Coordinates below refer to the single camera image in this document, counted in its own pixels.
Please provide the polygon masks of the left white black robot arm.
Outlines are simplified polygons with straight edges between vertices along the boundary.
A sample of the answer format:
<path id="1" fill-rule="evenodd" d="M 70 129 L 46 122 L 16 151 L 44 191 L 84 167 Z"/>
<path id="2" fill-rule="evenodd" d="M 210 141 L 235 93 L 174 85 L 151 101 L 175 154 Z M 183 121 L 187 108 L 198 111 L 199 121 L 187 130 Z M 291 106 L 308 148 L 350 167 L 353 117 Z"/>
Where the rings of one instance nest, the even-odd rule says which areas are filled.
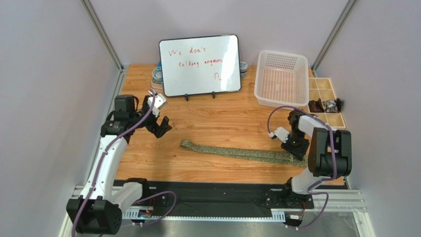
<path id="1" fill-rule="evenodd" d="M 132 205 L 167 194 L 164 191 L 151 195 L 148 181 L 143 178 L 129 178 L 120 190 L 112 192 L 119 163 L 134 132 L 146 128 L 161 138 L 172 129 L 168 117 L 157 123 L 167 103 L 164 95 L 152 89 L 143 102 L 130 94 L 115 97 L 114 109 L 100 129 L 97 156 L 89 178 L 78 197 L 67 202 L 66 211 L 73 224 L 71 236 L 115 235 L 122 227 L 123 214 Z"/>

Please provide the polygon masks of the green floral patterned tie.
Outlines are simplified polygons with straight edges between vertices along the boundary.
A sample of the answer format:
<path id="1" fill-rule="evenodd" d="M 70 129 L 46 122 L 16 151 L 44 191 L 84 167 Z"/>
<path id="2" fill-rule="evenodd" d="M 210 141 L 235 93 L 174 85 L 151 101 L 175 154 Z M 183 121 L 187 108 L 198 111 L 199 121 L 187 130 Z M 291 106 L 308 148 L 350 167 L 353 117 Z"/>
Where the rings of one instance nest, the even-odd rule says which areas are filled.
<path id="1" fill-rule="evenodd" d="M 191 140 L 188 139 L 183 139 L 180 143 L 180 147 L 185 150 L 194 151 L 202 154 L 211 154 L 230 158 L 241 158 L 253 161 L 268 162 L 273 164 L 292 165 L 302 168 L 307 167 L 307 155 L 304 155 L 303 160 L 299 160 L 293 154 L 287 151 L 268 151 L 207 146 L 193 143 Z"/>

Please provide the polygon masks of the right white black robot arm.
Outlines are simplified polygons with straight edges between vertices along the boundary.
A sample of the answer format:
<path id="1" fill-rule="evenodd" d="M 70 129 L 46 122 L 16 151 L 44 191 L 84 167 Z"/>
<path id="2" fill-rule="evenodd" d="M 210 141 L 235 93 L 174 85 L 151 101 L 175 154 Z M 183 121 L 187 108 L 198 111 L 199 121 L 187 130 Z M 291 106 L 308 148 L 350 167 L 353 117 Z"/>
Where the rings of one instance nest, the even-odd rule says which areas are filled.
<path id="1" fill-rule="evenodd" d="M 352 170 L 350 131 L 330 127 L 317 116 L 293 110 L 288 116 L 290 131 L 279 127 L 275 134 L 281 147 L 299 161 L 307 157 L 307 167 L 290 179 L 295 194 L 307 195 L 325 181 L 348 176 Z"/>

